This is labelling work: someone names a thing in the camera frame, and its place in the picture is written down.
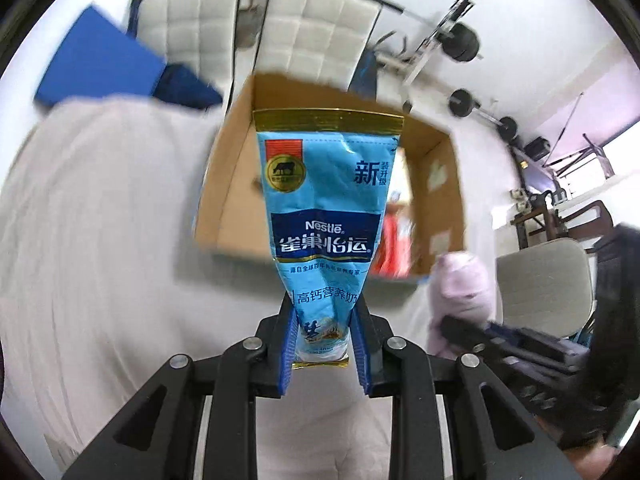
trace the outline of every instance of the cardboard box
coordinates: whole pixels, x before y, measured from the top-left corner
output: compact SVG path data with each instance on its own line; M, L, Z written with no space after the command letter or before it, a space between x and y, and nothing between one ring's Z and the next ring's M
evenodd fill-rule
M256 186L260 157L252 111L260 108L348 108L401 114L353 93L254 74L234 101L211 149L194 236L204 249L271 261L266 210ZM412 276L428 274L437 254L464 248L464 213L456 156L449 136L404 114L404 147L413 193Z

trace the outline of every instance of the blue gripper pad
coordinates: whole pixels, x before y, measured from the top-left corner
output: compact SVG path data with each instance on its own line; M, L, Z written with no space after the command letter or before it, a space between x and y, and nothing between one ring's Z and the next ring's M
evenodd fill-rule
M371 366L369 361L369 353L365 344L362 324L356 308L351 311L351 320L349 323L351 331L351 344L353 345L353 355L356 360L356 368L358 369L358 380L360 386L364 390L365 395L371 393Z
M291 380L291 367L296 357L296 339L298 338L298 316L293 307L289 310L289 320L287 321L287 331L285 334L282 351L280 353L280 377L278 389L281 395L287 391Z

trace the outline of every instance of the tufted cushion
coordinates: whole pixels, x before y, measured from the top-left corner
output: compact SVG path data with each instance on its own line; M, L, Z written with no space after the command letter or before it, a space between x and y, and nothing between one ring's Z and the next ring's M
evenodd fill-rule
M269 0L255 70L346 90L380 10L370 0Z
M184 63L223 95L234 81L238 0L142 0L138 39L169 63Z

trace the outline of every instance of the dumbbell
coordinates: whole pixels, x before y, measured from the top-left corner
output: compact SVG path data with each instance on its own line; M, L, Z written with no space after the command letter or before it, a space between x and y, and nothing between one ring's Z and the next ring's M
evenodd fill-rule
M480 116L495 124L495 129L504 142L517 144L519 141L518 123L513 117L505 116L501 119L496 119L489 112L483 110L480 107L480 103L463 88L459 88L450 95L449 110L456 117L467 117L475 110Z

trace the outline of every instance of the wrinkled cloth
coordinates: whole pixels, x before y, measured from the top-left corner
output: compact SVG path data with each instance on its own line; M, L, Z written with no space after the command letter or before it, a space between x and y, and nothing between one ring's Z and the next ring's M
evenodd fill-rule
M459 352L442 336L442 318L449 315L478 326L495 317L495 303L485 266L471 253L459 251L439 256L431 269L427 352L455 359Z
M0 195L0 339L48 441L82 451L171 355L221 354L279 310L273 264L194 246L222 119L144 98L70 100L18 154ZM425 286L367 280L364 294L425 345ZM283 399L257 400L260 478L386 479L390 431L391 400L364 396L353 359L296 370Z

